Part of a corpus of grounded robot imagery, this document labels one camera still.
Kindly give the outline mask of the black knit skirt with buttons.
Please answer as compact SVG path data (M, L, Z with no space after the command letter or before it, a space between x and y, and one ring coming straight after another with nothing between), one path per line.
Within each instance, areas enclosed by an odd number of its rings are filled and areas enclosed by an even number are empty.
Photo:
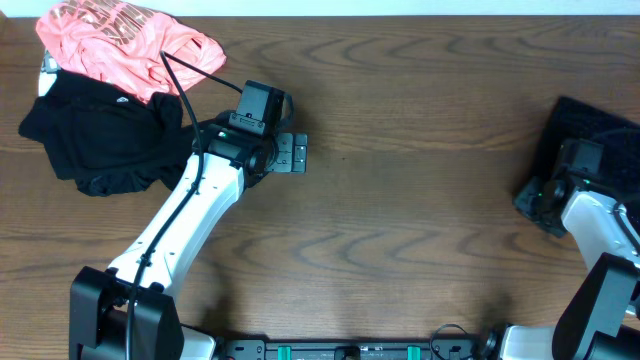
M514 198L525 217L558 237L562 209L577 190L614 199L639 229L639 125L570 97L555 103L530 179Z

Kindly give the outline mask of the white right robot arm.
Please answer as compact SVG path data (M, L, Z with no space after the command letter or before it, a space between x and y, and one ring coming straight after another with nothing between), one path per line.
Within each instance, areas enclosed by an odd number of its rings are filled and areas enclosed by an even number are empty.
M570 234L588 269L557 323L506 328L501 359L636 359L639 332L624 325L639 313L639 234L625 203L634 194L603 178L531 178L517 210L554 235Z

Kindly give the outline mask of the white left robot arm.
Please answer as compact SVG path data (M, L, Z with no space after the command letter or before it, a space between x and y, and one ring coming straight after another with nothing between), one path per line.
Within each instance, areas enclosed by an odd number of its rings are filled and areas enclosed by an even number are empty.
M211 359L215 339L181 323L176 303L216 223L269 173L303 174L304 133L211 124L179 183L106 270L84 267L70 289L72 359Z

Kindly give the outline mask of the black t-shirt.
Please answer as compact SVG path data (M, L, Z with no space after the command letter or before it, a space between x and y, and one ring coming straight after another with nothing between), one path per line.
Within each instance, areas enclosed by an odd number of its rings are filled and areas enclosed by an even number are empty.
M178 97L143 103L105 82L60 70L19 134L44 146L56 177L88 196L141 192L156 181L176 187L192 154Z

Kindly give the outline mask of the pink t-shirt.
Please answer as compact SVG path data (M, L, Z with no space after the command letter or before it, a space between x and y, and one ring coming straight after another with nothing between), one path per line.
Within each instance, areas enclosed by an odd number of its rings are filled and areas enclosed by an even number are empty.
M156 92L178 93L161 52L208 74L227 60L221 45L204 33L124 1L63 1L35 30L62 69L110 83L144 103Z

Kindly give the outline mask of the white garment under pile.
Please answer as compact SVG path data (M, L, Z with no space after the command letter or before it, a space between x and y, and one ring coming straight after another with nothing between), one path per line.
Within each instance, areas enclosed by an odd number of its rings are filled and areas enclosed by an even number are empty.
M48 51L45 51L38 78L38 95L44 96L57 79L60 66Z

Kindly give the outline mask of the black mounting rail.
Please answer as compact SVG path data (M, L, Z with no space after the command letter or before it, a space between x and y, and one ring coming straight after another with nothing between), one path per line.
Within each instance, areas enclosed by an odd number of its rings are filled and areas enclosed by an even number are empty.
M501 333L472 334L445 324L425 339L220 339L213 360L465 360L495 359Z

